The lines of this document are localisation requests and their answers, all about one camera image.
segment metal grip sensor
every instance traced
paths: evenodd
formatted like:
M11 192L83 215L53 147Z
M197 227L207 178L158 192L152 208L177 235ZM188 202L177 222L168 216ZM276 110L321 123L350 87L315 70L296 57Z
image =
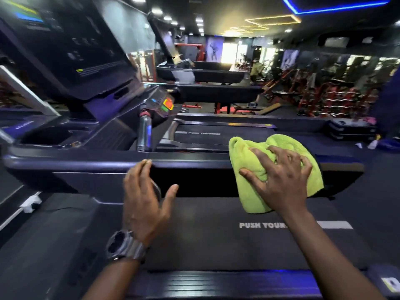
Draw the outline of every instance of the metal grip sensor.
M152 120L148 111L140 113L137 151L151 151Z

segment cleaning cloth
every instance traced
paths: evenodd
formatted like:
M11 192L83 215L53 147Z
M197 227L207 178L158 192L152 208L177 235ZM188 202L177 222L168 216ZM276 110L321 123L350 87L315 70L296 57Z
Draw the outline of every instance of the cleaning cloth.
M254 155L249 148L258 148L262 152L266 153L273 162L275 162L275 154L267 150L270 145L295 151L301 156L306 156L310 160L313 170L311 171L307 181L308 197L314 195L317 191L324 187L322 174L320 168L318 167L317 161L299 141L279 134L268 137L268 139L262 143L243 140L240 137L233 137L229 141L229 157L235 173L240 201L242 202L244 210L250 214L269 212L271 211L271 208L267 206L253 186L241 174L239 174L239 170L241 168L246 168L252 171L261 181L266 181L267 174L265 169L261 165L256 155Z

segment watch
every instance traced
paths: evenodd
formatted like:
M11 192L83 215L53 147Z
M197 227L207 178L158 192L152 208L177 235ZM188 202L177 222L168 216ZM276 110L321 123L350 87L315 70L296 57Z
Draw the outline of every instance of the watch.
M111 260L131 258L143 261L146 255L146 247L142 242L132 237L132 232L120 230L109 239L106 255Z

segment dark ceiling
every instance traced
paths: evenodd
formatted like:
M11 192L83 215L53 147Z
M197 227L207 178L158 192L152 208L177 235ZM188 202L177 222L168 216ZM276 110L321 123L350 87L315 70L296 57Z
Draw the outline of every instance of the dark ceiling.
M126 3L147 12L153 7L159 7L164 15L169 15L177 21L179 26L184 26L186 32L199 34L195 19L201 16L204 20L206 35L220 35L226 31L238 31L231 27L251 26L245 19L261 18L266 16L289 15L292 12L282 0L146 0L146 4L137 4L131 0ZM303 10L336 7L380 0L291 0L298 8ZM377 27L392 27L400 19L400 0L390 0L387 5L330 13L298 15L300 24L268 26L268 30L252 30L232 36L241 37L287 37L296 40L307 40L310 37L327 32L341 30L366 29ZM289 22L292 18L276 19L273 23ZM291 28L291 33L284 31Z

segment watch face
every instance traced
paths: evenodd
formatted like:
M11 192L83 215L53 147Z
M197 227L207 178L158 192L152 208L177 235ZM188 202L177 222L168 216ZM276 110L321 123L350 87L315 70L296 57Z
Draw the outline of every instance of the watch face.
M113 254L118 251L118 249L122 246L125 240L125 233L124 232L116 232L114 236L114 240L108 246L107 251L110 254Z

